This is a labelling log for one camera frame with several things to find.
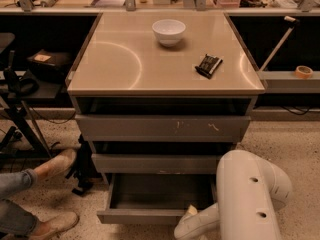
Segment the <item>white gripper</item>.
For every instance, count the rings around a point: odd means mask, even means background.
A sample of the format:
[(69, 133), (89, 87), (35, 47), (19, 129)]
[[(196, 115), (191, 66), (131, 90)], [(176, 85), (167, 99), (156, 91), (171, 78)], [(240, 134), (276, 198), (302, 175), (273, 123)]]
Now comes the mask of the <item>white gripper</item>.
[(180, 219), (174, 229), (174, 237), (176, 240), (207, 240), (205, 235), (198, 232), (196, 224), (192, 221), (198, 210), (193, 205), (190, 205), (186, 214)]

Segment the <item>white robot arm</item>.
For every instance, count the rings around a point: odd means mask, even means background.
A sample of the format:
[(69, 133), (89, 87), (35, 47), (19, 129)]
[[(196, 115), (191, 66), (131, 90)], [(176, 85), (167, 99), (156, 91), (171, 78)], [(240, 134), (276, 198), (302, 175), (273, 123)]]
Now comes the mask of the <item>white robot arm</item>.
[(217, 167), (217, 202), (202, 211), (190, 206), (174, 236), (202, 240), (218, 228), (221, 240), (282, 240), (275, 212), (292, 192), (289, 176), (278, 166), (248, 151), (229, 151)]

